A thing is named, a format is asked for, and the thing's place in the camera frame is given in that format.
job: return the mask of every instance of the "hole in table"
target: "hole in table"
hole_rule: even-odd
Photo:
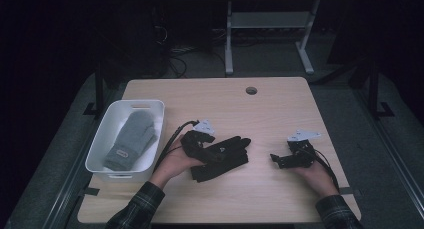
[[[256,89],[256,87],[248,87],[246,88],[246,93],[249,95],[255,95],[258,93],[258,89]]]

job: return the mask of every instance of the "white plastic bin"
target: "white plastic bin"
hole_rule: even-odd
[[[119,131],[129,115],[136,110],[147,110],[153,116],[155,140],[134,163],[131,171],[112,171],[103,166],[106,155],[112,148]],[[147,181],[154,168],[154,162],[160,154],[162,130],[164,128],[165,106],[159,100],[120,100],[107,109],[94,136],[90,151],[85,161],[88,171],[107,182],[141,182]]]

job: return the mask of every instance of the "person's right hand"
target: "person's right hand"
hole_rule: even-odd
[[[339,194],[333,184],[333,180],[328,175],[325,168],[317,161],[314,161],[309,168],[296,167],[288,170],[302,176],[309,186],[318,193],[320,199]]]

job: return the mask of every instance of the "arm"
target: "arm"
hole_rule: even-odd
[[[324,167],[314,162],[309,168],[289,169],[302,176],[318,194],[316,209],[327,229],[362,228],[362,225],[349,206],[339,195],[336,187]]]
[[[165,197],[162,190],[168,181],[190,167],[203,165],[202,162],[185,154],[181,148],[181,137],[171,145],[169,153],[153,172],[149,181],[141,187],[124,209],[107,222],[106,228],[149,228],[156,209]]]

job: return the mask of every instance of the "person's left hand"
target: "person's left hand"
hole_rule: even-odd
[[[168,154],[150,178],[150,182],[161,189],[165,187],[166,183],[171,178],[178,176],[190,167],[204,165],[203,162],[186,155],[181,145],[182,137],[183,135],[180,135],[174,143],[172,143]]]

